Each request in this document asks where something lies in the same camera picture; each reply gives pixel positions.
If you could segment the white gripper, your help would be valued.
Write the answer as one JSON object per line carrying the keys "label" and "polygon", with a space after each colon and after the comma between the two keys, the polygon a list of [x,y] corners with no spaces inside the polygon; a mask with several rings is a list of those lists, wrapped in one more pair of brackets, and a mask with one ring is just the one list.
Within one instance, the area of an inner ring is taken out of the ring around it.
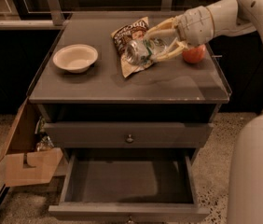
{"label": "white gripper", "polygon": [[206,7],[189,9],[182,15],[171,17],[150,28],[145,33],[144,40],[162,37],[173,37],[174,40],[164,51],[152,56],[154,63],[180,55],[188,50],[188,44],[197,47],[211,40],[214,37],[211,12]]}

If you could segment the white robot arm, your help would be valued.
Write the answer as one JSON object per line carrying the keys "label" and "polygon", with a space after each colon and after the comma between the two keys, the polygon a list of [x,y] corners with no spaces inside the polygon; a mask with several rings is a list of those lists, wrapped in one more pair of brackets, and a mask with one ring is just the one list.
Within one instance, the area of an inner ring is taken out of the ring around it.
{"label": "white robot arm", "polygon": [[[221,0],[195,7],[159,23],[145,37],[176,37],[180,48],[164,56],[170,59],[221,35],[252,32],[263,46],[263,0]],[[233,148],[226,224],[263,224],[263,94],[250,99],[246,109],[256,116],[242,128]]]}

